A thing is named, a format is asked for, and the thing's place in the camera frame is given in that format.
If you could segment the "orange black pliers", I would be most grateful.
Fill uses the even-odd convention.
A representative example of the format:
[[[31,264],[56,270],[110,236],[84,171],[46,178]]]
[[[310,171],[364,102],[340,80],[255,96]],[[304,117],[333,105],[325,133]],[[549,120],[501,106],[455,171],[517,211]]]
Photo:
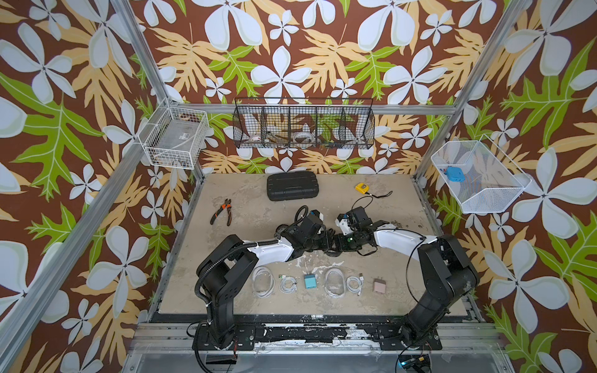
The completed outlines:
[[[230,226],[233,221],[232,216],[232,200],[230,198],[226,198],[224,203],[218,208],[218,210],[211,216],[210,218],[210,225],[214,225],[217,218],[223,213],[226,213],[226,225]]]

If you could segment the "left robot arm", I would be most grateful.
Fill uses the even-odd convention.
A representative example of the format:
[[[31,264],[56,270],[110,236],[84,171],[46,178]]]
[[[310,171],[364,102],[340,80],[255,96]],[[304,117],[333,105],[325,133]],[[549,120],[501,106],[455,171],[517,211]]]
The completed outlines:
[[[194,293],[206,306],[210,343],[224,349],[233,342],[234,299],[256,267],[285,263],[307,252],[326,252],[332,248],[335,234],[313,211],[281,226],[273,239],[250,241],[235,234],[225,237],[196,271]]]

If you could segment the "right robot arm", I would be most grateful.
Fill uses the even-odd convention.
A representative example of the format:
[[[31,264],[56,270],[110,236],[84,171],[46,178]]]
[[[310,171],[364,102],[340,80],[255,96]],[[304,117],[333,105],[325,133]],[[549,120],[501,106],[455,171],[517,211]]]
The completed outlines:
[[[480,276],[458,239],[451,235],[425,236],[386,221],[373,222],[365,208],[339,214],[340,233],[333,249],[339,253],[360,250],[365,244],[407,255],[407,265],[418,261],[425,291],[404,317],[397,339],[406,348],[425,343],[454,303],[474,290]]]

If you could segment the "pink charger lower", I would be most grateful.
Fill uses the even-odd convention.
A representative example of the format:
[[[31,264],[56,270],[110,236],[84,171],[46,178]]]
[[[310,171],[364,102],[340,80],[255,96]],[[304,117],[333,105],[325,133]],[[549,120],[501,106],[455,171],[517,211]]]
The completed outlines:
[[[375,278],[373,280],[373,291],[377,294],[384,295],[387,291],[387,284],[384,280]]]

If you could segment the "white mesh basket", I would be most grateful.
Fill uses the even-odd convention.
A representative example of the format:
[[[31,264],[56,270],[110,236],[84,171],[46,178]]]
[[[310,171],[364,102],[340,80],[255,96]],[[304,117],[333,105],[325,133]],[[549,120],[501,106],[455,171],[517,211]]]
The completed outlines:
[[[446,142],[433,154],[432,163],[464,214],[503,213],[532,183],[532,177],[486,135]],[[466,180],[448,181],[448,166],[459,167]]]

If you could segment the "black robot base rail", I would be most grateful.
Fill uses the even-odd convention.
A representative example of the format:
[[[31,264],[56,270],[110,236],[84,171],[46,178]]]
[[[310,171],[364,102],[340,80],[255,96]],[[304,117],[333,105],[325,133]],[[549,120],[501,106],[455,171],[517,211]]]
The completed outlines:
[[[402,316],[236,315],[227,351],[255,351],[258,343],[302,340],[331,345],[345,340],[372,342],[383,351],[402,351]]]

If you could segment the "black hard case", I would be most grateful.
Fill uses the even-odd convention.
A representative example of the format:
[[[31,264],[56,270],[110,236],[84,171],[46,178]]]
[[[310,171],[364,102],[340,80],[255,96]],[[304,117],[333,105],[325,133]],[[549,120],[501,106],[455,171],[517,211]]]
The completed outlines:
[[[272,201],[301,200],[316,197],[320,186],[315,173],[294,171],[270,175],[266,191]]]

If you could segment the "yellow tape measure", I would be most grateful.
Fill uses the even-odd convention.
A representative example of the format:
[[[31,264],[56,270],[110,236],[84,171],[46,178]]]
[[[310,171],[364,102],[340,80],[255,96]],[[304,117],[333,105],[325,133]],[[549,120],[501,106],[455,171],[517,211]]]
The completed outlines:
[[[365,183],[359,183],[359,184],[357,184],[355,186],[355,190],[357,192],[359,192],[360,194],[363,194],[366,197],[371,197],[371,198],[374,198],[374,199],[386,198],[386,197],[389,197],[389,196],[391,196],[393,194],[393,191],[389,191],[386,194],[375,195],[375,194],[373,194],[373,193],[371,193],[369,191],[370,190],[369,185],[365,184]]]

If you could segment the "blue object in basket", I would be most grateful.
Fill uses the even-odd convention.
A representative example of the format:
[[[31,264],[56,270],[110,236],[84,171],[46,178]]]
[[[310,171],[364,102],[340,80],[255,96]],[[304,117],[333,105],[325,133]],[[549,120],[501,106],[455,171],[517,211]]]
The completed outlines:
[[[448,166],[444,169],[444,174],[447,180],[453,183],[463,183],[466,180],[464,172],[459,167]]]

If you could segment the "teal charger lower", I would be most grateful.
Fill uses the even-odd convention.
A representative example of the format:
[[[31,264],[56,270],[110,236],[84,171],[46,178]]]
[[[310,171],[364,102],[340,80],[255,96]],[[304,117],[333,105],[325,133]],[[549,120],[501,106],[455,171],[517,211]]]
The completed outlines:
[[[317,279],[314,274],[306,274],[304,276],[304,284],[306,289],[314,289],[317,288]]]

